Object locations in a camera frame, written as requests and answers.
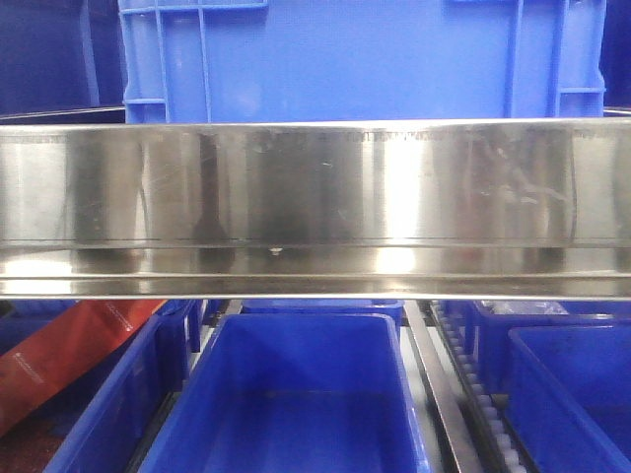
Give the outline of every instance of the red packaging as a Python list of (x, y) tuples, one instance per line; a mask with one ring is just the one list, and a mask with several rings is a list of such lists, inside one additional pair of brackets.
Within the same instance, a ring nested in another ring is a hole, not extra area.
[(0, 357), (0, 437), (116, 350), (166, 301), (82, 301)]

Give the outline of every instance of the crate handle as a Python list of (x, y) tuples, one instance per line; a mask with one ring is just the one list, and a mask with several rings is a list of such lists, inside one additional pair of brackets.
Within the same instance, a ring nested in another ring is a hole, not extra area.
[(268, 0), (203, 0), (204, 10), (262, 10), (268, 7)]

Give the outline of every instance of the metal rail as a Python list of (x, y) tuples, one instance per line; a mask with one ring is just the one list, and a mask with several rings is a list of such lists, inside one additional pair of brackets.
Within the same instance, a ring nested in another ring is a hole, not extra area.
[(417, 363), (423, 370), (422, 377), (428, 395), (438, 412), (454, 468), (458, 473), (484, 473), (418, 305), (408, 302), (405, 312), (411, 328), (411, 341)]
[(631, 119), (0, 127), (0, 296), (631, 297)]

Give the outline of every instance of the blue storage container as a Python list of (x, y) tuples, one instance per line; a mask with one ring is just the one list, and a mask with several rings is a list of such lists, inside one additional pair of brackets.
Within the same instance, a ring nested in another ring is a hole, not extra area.
[(122, 103), (116, 0), (0, 2), (0, 115)]
[(631, 471), (631, 327), (511, 331), (508, 416), (541, 473)]
[(11, 301), (15, 311), (11, 312), (10, 316), (50, 319), (76, 303), (76, 301), (62, 299), (15, 300)]
[(480, 381), (491, 393), (506, 392), (510, 373), (512, 328), (550, 325), (604, 325), (631, 323), (631, 303), (508, 302), (510, 313), (496, 313), (481, 301), (449, 301), (443, 308), (450, 311), (447, 319), (452, 327), (463, 328), (460, 342), (464, 352), (475, 361)]
[(384, 315), (229, 315), (140, 471), (429, 472), (397, 347)]
[(401, 330), (404, 301), (390, 299), (250, 299), (243, 313), (381, 313)]
[(605, 0), (118, 0), (127, 120), (599, 116)]
[[(32, 413), (65, 438), (45, 472), (125, 470), (156, 409), (188, 375), (183, 322), (193, 308), (190, 301), (165, 304), (132, 340)], [(0, 351), (46, 323), (0, 318)]]
[(607, 0), (600, 68), (607, 91), (604, 103), (631, 106), (631, 2)]

